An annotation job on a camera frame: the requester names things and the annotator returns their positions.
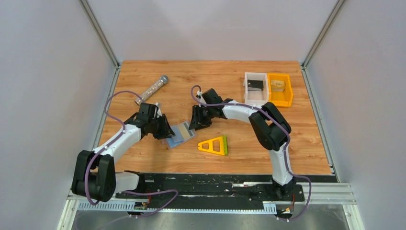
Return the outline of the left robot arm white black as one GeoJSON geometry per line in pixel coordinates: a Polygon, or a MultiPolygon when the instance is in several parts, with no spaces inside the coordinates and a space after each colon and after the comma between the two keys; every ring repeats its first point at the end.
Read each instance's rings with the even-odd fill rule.
{"type": "Polygon", "coordinates": [[[161,140],[175,136],[166,116],[155,104],[142,103],[139,111],[121,123],[121,129],[93,150],[77,157],[71,191],[92,205],[109,201],[116,193],[135,191],[141,176],[134,171],[116,172],[118,160],[143,137],[161,140]]]}

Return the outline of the pink leather card holder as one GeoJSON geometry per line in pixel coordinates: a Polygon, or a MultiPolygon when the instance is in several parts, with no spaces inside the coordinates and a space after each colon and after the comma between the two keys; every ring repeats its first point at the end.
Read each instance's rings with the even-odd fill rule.
{"type": "Polygon", "coordinates": [[[174,131],[175,136],[166,138],[162,141],[168,149],[173,149],[196,136],[196,131],[194,129],[189,129],[190,122],[184,121],[180,124],[170,126],[174,131]]]}

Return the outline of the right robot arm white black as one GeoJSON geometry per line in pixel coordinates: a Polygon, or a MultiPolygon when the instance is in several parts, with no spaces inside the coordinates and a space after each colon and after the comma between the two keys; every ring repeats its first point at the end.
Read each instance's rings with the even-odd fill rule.
{"type": "Polygon", "coordinates": [[[192,108],[190,129],[210,127],[213,118],[251,124],[258,142],[270,155],[275,196],[283,198],[292,192],[296,180],[291,172],[288,153],[291,127],[273,103],[255,106],[233,99],[223,100],[214,89],[206,92],[198,90],[192,99],[197,104],[192,108]]]}

